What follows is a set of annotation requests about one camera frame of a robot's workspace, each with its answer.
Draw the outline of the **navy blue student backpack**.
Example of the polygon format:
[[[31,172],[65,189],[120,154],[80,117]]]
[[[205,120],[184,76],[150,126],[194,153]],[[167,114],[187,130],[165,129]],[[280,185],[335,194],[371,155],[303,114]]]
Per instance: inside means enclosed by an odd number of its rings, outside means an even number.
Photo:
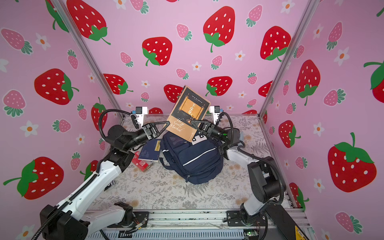
[[[221,173],[224,158],[220,154],[221,141],[195,134],[191,142],[171,133],[161,140],[163,167],[175,171],[186,182],[194,185],[207,183]]]

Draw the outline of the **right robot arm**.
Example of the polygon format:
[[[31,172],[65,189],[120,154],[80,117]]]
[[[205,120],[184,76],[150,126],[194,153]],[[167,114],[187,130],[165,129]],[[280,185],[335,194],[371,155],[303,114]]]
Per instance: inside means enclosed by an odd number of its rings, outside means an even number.
[[[266,212],[270,205],[281,205],[286,186],[272,157],[257,157],[245,151],[241,131],[234,127],[229,114],[219,114],[216,123],[207,120],[191,120],[199,134],[212,140],[219,140],[220,154],[229,161],[248,168],[252,195],[240,207],[238,219],[245,226],[251,226],[256,218]]]

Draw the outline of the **dark blue notebook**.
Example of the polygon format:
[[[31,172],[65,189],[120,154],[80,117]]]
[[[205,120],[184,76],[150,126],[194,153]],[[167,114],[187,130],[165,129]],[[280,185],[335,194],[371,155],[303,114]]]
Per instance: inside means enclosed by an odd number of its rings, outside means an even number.
[[[158,162],[161,152],[161,139],[148,141],[139,154],[139,160]]]

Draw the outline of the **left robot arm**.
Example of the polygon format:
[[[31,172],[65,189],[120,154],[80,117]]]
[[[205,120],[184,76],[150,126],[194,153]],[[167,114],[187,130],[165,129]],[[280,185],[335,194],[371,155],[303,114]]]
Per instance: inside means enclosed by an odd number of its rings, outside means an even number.
[[[102,126],[99,126],[102,139],[111,146],[109,153],[98,162],[90,177],[67,198],[56,206],[47,205],[40,212],[42,224],[33,235],[34,240],[40,236],[45,240],[84,240],[92,233],[124,219],[129,212],[126,204],[107,209],[87,221],[82,218],[107,185],[131,164],[135,156],[133,149],[156,139],[170,125],[169,121],[162,121],[140,127],[135,117],[132,117],[132,122],[137,129],[135,132],[129,132],[121,125],[114,125],[105,134]]]

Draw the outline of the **brown book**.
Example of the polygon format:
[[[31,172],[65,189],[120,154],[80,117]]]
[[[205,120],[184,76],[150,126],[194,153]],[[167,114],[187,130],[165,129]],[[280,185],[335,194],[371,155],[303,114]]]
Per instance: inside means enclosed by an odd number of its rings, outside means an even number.
[[[207,99],[188,86],[184,86],[167,119],[170,123],[167,131],[192,142],[197,132],[197,127],[192,125],[192,120],[203,120],[210,105],[211,103]]]

